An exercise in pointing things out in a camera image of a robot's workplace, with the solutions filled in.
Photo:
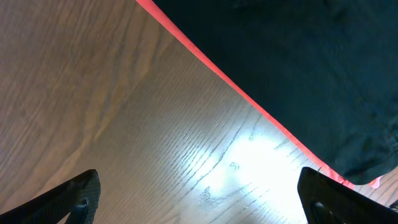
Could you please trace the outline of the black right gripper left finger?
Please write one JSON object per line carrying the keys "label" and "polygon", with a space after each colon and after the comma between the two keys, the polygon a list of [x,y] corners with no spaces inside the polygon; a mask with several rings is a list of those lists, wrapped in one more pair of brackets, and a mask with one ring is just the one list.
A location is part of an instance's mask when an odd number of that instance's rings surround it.
{"label": "black right gripper left finger", "polygon": [[101,195],[98,173],[89,169],[1,215],[1,223],[92,224]]}

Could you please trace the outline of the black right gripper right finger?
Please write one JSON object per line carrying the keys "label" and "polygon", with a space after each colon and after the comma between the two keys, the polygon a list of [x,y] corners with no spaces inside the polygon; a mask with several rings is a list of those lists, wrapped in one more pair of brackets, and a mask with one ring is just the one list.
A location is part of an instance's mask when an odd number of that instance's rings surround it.
{"label": "black right gripper right finger", "polygon": [[310,167],[301,170],[297,190],[309,224],[397,224],[397,202],[385,207]]}

